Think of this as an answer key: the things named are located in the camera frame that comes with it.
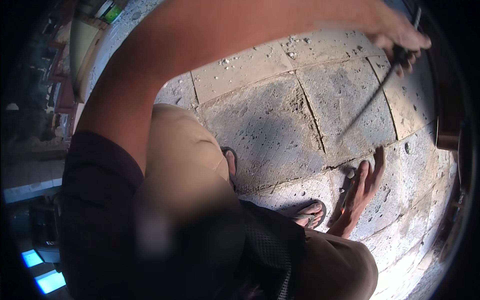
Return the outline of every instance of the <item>khaki shorts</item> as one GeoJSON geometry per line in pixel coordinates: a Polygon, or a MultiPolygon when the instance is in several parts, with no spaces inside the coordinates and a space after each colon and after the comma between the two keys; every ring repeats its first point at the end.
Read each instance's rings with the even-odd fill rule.
{"type": "MultiPolygon", "coordinates": [[[[233,192],[228,164],[215,138],[193,113],[172,105],[154,105],[145,177],[152,173],[162,179],[164,207],[181,217],[208,206],[208,199],[217,199],[200,194],[233,192]]],[[[372,296],[378,270],[364,244],[310,229],[305,229],[305,236],[307,251],[296,300],[366,300],[372,296]]]]}

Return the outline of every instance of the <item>sandal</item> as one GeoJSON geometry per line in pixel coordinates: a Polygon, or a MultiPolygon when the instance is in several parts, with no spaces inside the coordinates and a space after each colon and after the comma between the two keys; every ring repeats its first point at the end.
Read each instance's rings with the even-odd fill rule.
{"type": "Polygon", "coordinates": [[[325,203],[323,203],[320,200],[316,200],[313,203],[308,203],[308,205],[305,205],[299,211],[301,211],[302,209],[307,208],[310,205],[315,204],[315,203],[319,203],[322,206],[322,211],[324,212],[323,216],[320,218],[320,220],[318,221],[318,224],[315,227],[312,228],[313,219],[315,219],[315,214],[305,215],[305,214],[296,213],[292,217],[292,219],[308,219],[308,223],[307,223],[307,225],[305,225],[305,228],[315,229],[315,228],[319,227],[319,225],[325,220],[325,217],[327,215],[327,207],[325,206],[325,203]]]}
{"type": "MultiPolygon", "coordinates": [[[[235,152],[235,150],[233,150],[232,148],[230,147],[220,147],[220,149],[222,150],[222,153],[223,153],[223,156],[225,156],[225,153],[227,151],[231,151],[233,153],[233,157],[235,157],[235,174],[238,172],[238,167],[237,167],[237,153],[235,152]]],[[[233,175],[232,173],[228,173],[228,177],[230,179],[230,181],[233,183],[233,191],[236,192],[237,191],[237,177],[235,177],[235,175],[233,175]]]]}

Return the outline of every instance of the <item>hand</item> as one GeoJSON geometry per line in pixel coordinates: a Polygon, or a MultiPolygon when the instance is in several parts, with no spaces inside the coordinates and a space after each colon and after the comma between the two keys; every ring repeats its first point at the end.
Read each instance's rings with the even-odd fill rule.
{"type": "Polygon", "coordinates": [[[411,51],[407,60],[398,68],[396,73],[402,78],[404,72],[412,73],[412,64],[420,57],[420,49],[428,49],[432,46],[432,42],[428,38],[415,30],[410,21],[397,12],[389,14],[389,20],[386,22],[388,26],[376,34],[366,34],[367,38],[377,47],[383,48],[390,63],[394,61],[393,46],[399,45],[411,51]]]}
{"type": "Polygon", "coordinates": [[[354,179],[353,187],[346,198],[345,210],[349,210],[350,213],[358,217],[375,196],[382,182],[385,172],[385,150],[383,146],[375,149],[373,158],[375,159],[375,171],[372,169],[370,162],[362,161],[354,179]]]}

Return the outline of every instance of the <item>blue light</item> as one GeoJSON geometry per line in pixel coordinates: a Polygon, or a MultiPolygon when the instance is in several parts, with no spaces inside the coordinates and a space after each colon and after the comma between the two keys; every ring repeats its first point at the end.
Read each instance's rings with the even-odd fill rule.
{"type": "Polygon", "coordinates": [[[65,278],[63,278],[62,273],[57,273],[55,270],[37,276],[35,280],[44,294],[48,294],[65,285],[65,278]]]}
{"type": "Polygon", "coordinates": [[[33,267],[34,265],[43,263],[40,256],[38,256],[38,254],[33,249],[22,252],[22,256],[24,257],[24,261],[27,267],[33,267]]]}

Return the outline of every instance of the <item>tiled floor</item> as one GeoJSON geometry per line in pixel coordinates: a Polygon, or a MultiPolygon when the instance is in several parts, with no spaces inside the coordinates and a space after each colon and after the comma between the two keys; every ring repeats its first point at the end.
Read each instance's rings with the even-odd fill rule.
{"type": "MultiPolygon", "coordinates": [[[[91,87],[108,58],[159,2],[128,4],[107,33],[91,87]],[[141,17],[134,20],[136,12],[141,17]]],[[[363,159],[373,163],[374,147],[387,146],[382,186],[351,238],[365,243],[376,259],[380,273],[372,299],[403,299],[432,261],[429,249],[456,163],[451,153],[435,148],[425,53],[412,75],[394,79],[344,132],[388,67],[384,53],[359,32],[303,33],[177,76],[159,91],[156,103],[195,108],[218,142],[236,149],[240,198],[285,215],[322,200],[327,217],[320,231],[338,214],[348,189],[345,173],[363,159]]]]}

